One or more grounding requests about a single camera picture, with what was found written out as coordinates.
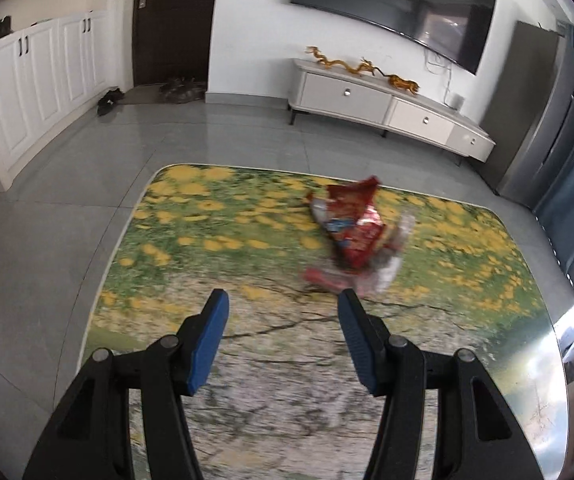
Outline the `dark brown door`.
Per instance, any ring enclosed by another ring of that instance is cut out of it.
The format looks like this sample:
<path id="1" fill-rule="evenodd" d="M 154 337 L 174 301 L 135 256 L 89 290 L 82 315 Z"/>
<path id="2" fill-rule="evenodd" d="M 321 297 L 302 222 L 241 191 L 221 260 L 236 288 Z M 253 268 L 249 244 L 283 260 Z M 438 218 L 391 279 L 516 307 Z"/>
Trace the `dark brown door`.
<path id="1" fill-rule="evenodd" d="M 133 78 L 138 86 L 208 79 L 215 0 L 135 0 Z"/>

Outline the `long golden dragon figurine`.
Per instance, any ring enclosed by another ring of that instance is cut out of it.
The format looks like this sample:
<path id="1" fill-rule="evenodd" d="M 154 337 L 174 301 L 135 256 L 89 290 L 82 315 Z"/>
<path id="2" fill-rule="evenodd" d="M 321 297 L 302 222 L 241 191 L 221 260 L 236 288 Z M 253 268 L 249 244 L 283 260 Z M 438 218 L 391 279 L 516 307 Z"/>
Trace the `long golden dragon figurine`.
<path id="1" fill-rule="evenodd" d="M 385 73 L 383 73 L 379 67 L 377 67 L 373 62 L 366 60 L 366 58 L 361 58 L 361 62 L 357 65 L 351 65 L 341 58 L 327 58 L 327 56 L 316 46 L 308 46 L 305 48 L 304 52 L 311 54 L 313 58 L 315 58 L 315 62 L 325 68 L 341 67 L 352 75 L 368 73 L 372 76 L 385 76 Z"/>

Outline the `black shoes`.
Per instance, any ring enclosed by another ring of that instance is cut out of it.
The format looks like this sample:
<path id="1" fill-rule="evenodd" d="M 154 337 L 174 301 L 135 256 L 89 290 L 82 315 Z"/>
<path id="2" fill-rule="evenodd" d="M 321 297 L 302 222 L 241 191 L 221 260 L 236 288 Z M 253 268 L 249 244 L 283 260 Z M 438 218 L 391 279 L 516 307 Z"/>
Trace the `black shoes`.
<path id="1" fill-rule="evenodd" d="M 123 99 L 124 92 L 119 88 L 108 90 L 97 102 L 97 115 L 102 117 L 109 114 Z"/>

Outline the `flower landscape floor mat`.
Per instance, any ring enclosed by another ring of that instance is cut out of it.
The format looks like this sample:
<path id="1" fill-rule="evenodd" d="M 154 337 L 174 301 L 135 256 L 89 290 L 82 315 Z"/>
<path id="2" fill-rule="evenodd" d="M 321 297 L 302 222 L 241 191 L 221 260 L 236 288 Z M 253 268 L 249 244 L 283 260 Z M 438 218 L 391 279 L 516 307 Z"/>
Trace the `flower landscape floor mat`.
<path id="1" fill-rule="evenodd" d="M 146 348 L 199 312 L 231 313 L 206 385 L 185 402 L 208 479 L 358 479 L 383 404 L 357 379 L 336 299 L 304 272 L 329 238 L 305 204 L 323 177 L 176 165 L 153 176 L 101 287 L 86 349 Z M 428 351 L 476 352 L 547 479 L 567 446 L 564 371 L 545 302 L 515 240 L 488 209 L 383 188 L 376 206 L 416 226 L 401 270 L 367 311 Z"/>

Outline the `small white router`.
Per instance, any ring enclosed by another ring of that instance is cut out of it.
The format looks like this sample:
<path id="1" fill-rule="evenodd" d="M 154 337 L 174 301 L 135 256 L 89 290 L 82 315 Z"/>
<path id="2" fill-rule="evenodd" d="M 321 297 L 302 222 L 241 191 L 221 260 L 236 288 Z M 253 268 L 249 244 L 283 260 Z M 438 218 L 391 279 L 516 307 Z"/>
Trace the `small white router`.
<path id="1" fill-rule="evenodd" d="M 458 93 L 451 93 L 448 97 L 446 104 L 451 110 L 455 110 L 455 112 L 459 113 L 464 105 L 465 99 Z"/>

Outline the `red white paper bag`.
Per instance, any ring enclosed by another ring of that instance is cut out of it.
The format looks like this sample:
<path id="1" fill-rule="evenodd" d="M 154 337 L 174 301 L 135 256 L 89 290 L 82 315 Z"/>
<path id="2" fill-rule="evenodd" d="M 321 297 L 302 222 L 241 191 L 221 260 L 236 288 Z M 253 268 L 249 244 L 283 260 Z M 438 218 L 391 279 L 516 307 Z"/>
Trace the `red white paper bag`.
<path id="1" fill-rule="evenodd" d="M 336 259 L 328 266 L 310 266 L 303 277 L 316 287 L 334 294 L 351 288 L 360 298 L 385 292 L 401 269 L 405 247 L 415 226 L 413 214 L 402 214 L 398 222 L 387 230 L 372 235 L 367 229 L 376 223 L 361 220 L 352 230 L 349 241 L 368 242 L 364 249 L 353 249 L 348 244 L 336 249 Z"/>

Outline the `white wall cupboards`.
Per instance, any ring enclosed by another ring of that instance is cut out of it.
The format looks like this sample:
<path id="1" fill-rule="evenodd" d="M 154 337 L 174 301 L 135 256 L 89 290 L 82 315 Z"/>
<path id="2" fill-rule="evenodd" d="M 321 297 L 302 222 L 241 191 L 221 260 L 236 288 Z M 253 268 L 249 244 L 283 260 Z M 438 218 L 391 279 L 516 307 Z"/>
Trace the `white wall cupboards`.
<path id="1" fill-rule="evenodd" d="M 133 0 L 0 0 L 0 191 L 104 94 L 133 87 Z"/>

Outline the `golden tiger figurine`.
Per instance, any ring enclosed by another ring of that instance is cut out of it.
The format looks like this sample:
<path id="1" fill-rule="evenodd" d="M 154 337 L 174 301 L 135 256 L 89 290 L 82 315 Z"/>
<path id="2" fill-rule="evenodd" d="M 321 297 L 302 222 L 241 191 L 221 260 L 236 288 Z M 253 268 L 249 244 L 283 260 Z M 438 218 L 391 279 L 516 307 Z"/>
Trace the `golden tiger figurine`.
<path id="1" fill-rule="evenodd" d="M 419 84 L 417 84 L 416 81 L 404 79 L 395 74 L 389 75 L 387 79 L 388 84 L 390 84 L 392 88 L 401 91 L 407 91 L 409 93 L 412 93 L 414 96 L 416 96 L 416 94 L 419 91 Z"/>

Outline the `grey refrigerator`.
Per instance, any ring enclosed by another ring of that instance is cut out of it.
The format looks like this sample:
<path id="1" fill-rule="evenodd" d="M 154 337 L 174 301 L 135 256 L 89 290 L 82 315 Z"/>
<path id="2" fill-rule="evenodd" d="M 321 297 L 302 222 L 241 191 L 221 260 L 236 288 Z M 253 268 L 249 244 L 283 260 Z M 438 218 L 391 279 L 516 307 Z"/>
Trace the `grey refrigerator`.
<path id="1" fill-rule="evenodd" d="M 574 145 L 574 25 L 515 25 L 481 128 L 495 146 L 473 167 L 495 194 L 534 209 Z"/>

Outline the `red chip bag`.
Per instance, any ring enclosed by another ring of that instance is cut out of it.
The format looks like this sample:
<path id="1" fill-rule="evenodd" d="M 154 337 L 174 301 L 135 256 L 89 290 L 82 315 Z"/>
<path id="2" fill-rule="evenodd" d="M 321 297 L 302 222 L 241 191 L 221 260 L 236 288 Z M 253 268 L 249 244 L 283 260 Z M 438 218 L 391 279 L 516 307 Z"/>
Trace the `red chip bag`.
<path id="1" fill-rule="evenodd" d="M 325 197 L 308 192 L 305 200 L 314 221 L 323 228 L 351 269 L 362 269 L 385 232 L 375 195 L 380 181 L 370 177 L 350 184 L 329 184 Z"/>

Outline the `pile of dark shoes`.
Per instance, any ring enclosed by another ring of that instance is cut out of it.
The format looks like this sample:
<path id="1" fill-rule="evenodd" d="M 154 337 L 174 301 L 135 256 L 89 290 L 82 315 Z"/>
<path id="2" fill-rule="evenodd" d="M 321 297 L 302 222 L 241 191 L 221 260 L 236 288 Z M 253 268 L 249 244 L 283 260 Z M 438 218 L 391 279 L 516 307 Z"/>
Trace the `pile of dark shoes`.
<path id="1" fill-rule="evenodd" d="M 159 88 L 162 101 L 171 104 L 186 104 L 205 99 L 206 81 L 195 79 L 172 79 Z"/>

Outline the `white TV cabinet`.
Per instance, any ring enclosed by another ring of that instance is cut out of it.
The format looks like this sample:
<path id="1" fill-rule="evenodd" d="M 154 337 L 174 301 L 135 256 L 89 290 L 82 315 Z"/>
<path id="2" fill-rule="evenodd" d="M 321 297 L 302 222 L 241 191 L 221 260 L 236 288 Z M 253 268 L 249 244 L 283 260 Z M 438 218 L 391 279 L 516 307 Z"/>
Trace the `white TV cabinet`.
<path id="1" fill-rule="evenodd" d="M 351 75 L 310 61 L 293 62 L 288 107 L 408 136 L 486 162 L 495 142 L 465 116 L 424 96 L 395 90 L 373 76 Z"/>

